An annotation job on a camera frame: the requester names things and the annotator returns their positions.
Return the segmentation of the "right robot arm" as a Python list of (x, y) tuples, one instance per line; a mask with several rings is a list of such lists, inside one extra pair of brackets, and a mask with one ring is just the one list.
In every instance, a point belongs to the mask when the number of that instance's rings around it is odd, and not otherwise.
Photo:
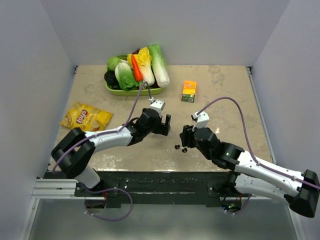
[(277, 200), (304, 217), (313, 218), (320, 196), (320, 182), (312, 170), (290, 170), (255, 157), (243, 148), (220, 141), (208, 127), (185, 125), (179, 135), (181, 145), (197, 148), (214, 165), (229, 170), (223, 192), (258, 195)]

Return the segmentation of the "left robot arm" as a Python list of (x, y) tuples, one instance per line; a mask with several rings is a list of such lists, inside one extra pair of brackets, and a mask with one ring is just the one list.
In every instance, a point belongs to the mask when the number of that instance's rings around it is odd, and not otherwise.
[(55, 164), (68, 179), (75, 179), (92, 196), (99, 196), (104, 184), (98, 173), (88, 163), (93, 154), (114, 147), (126, 147), (140, 143), (150, 133), (167, 136), (171, 129), (171, 115), (162, 115), (152, 108), (144, 108), (140, 117), (135, 117), (117, 128), (103, 131), (83, 131), (76, 127), (56, 145), (51, 152)]

